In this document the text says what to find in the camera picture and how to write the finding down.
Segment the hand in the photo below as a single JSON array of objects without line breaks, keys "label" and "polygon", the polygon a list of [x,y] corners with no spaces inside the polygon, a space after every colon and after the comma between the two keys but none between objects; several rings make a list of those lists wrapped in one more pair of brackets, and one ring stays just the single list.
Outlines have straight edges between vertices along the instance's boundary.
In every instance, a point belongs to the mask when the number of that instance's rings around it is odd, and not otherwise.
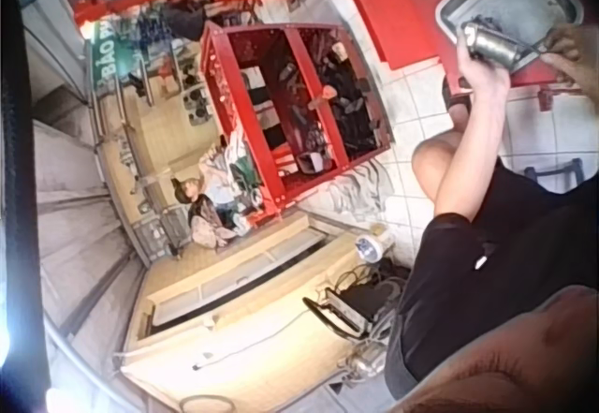
[{"label": "hand", "polygon": [[511,83],[509,71],[502,66],[473,59],[461,29],[458,29],[458,68],[473,88],[476,98],[507,101]]},{"label": "hand", "polygon": [[582,91],[599,104],[599,26],[562,24],[553,28],[541,60],[558,70],[558,82],[577,83]]}]

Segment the sandal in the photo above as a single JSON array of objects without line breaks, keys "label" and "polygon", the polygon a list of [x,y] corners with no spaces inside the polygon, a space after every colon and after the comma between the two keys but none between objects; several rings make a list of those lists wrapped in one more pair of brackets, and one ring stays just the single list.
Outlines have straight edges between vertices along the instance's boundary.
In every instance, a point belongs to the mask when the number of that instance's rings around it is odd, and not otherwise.
[{"label": "sandal", "polygon": [[472,101],[470,100],[470,95],[457,95],[452,96],[451,90],[449,90],[449,82],[447,81],[447,76],[443,78],[443,86],[441,88],[441,95],[443,96],[443,100],[446,104],[447,111],[449,111],[450,107],[456,106],[458,104],[463,104],[470,114],[470,110],[472,109]]}]

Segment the gray tray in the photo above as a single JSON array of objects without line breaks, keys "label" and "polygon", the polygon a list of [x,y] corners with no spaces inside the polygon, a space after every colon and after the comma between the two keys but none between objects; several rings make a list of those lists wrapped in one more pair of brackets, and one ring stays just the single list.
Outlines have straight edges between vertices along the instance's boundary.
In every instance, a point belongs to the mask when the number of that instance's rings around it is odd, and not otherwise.
[{"label": "gray tray", "polygon": [[[436,9],[437,23],[454,43],[456,28],[476,15],[491,17],[505,34],[538,45],[555,24],[581,24],[584,11],[579,0],[442,0]],[[512,72],[536,57],[523,51]]]}]

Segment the black shorts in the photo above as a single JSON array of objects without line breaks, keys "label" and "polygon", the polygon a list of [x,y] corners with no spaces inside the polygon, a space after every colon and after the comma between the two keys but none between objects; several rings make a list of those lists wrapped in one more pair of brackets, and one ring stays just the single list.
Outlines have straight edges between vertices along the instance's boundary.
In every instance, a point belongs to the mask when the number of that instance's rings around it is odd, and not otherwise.
[{"label": "black shorts", "polygon": [[485,243],[504,243],[555,209],[577,205],[594,214],[597,224],[598,174],[564,193],[547,191],[537,182],[508,170],[498,159],[473,225]]}]

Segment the white tile floor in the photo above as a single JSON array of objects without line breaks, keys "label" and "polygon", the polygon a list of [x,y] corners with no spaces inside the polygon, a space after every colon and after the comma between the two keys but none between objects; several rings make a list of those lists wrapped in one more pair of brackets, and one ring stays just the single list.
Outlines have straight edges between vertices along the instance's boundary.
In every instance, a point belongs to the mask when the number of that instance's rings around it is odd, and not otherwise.
[{"label": "white tile floor", "polygon": [[[391,70],[379,60],[364,21],[352,0],[308,0],[289,15],[278,3],[268,5],[270,18],[292,22],[344,22],[360,46],[385,103],[395,143],[393,149],[377,157],[389,174],[395,190],[385,202],[385,210],[364,221],[351,213],[320,214],[352,226],[368,227],[385,222],[396,238],[394,256],[401,263],[414,262],[424,228],[432,219],[432,202],[426,199],[416,181],[410,160],[419,143],[451,127],[441,97],[443,67],[437,57]],[[556,169],[582,160],[585,177],[599,168],[599,116],[584,96],[556,96],[552,111],[539,109],[538,87],[519,87],[510,92],[500,155],[516,172],[533,166],[537,170]],[[563,193],[572,189],[574,177],[564,175],[539,179],[546,189]]]}]

